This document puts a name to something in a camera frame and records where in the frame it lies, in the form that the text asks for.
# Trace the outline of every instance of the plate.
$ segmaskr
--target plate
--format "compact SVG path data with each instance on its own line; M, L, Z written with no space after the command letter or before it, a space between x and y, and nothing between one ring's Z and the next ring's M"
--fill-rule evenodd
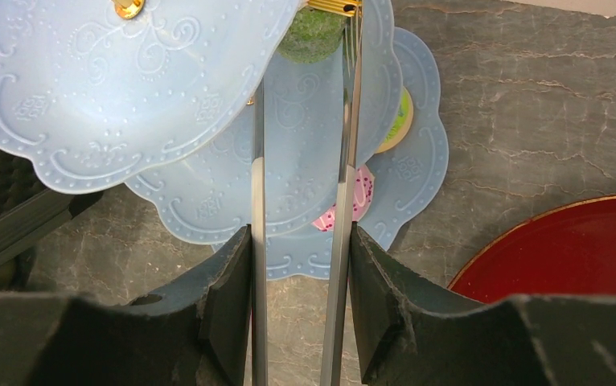
M396 118L402 79L393 54L388 0L366 0L363 109L359 165L385 139ZM316 64L276 54L265 74L267 234L291 232L317 219L336 195L343 127L342 52ZM196 244L228 239L251 221L253 107L210 145L181 162L126 181L158 208L166 227Z
M300 0L0 0L0 149L101 191L209 143L246 106Z
M438 193L448 168L448 137L438 116L440 77L429 48L413 33L396 28L394 50L415 113L408 135L368 162L375 175L372 204L359 222L384 249L400 227L423 211ZM268 279L304 275L327 279L333 232L308 224L267 239ZM213 246L214 250L222 244Z
M517 225L467 263L450 289L485 303L511 294L616 295L616 195Z

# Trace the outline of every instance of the red tray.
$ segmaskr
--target red tray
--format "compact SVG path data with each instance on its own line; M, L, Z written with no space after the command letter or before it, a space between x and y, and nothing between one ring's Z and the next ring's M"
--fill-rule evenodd
M511 294L616 295L616 195L517 225L471 259L450 289L485 303Z

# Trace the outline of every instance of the scalloped plate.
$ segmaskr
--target scalloped plate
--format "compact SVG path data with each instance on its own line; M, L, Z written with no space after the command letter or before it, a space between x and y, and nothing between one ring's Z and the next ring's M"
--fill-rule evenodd
M232 122L301 0L0 0L0 149L51 189L101 191Z
M438 115L440 76L429 48L413 33L396 28L395 53L415 113L408 135L368 162L376 177L372 205L359 226L384 249L400 227L423 211L441 188L448 169L448 137ZM268 279L304 275L329 278L333 232L312 224L266 241ZM213 245L214 250L222 244Z
M365 13L359 165L388 134L402 86L392 49L391 3L366 1L371 11ZM269 236L312 222L334 203L342 126L341 50L316 64L293 64L276 54L265 74ZM196 244L226 240L251 220L252 129L253 108L246 108L200 152L146 170L126 185L156 205L178 238Z

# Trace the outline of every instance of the gray marble surface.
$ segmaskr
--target gray marble surface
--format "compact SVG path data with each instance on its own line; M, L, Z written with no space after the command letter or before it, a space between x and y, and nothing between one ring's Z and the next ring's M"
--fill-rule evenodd
M392 254L440 284L484 245L550 208L616 193L616 18L499 0L394 0L396 25L427 42L442 79L450 169ZM40 244L31 284L107 304L210 256L124 187ZM318 384L326 282L269 283L273 385ZM350 314L343 384L359 384Z

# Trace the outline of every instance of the pink frosted donut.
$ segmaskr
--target pink frosted donut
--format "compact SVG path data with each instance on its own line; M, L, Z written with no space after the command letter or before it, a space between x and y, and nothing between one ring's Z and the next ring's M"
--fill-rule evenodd
M374 175L367 166L358 169L355 174L355 188L353 191L353 221L360 221L368 212L372 204L372 191L374 189ZM336 204L319 219L313 221L313 225L323 232L333 231L336 214Z

